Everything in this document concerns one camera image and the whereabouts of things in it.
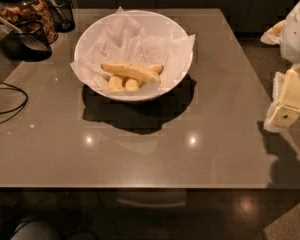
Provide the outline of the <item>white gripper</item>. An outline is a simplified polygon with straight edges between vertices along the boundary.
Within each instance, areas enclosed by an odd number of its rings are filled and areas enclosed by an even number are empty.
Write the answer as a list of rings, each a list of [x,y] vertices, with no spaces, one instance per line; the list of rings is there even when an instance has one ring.
[[[277,72],[273,79],[273,101],[263,126],[273,133],[290,128],[300,118],[300,1],[285,19],[280,52],[294,65],[285,74]]]

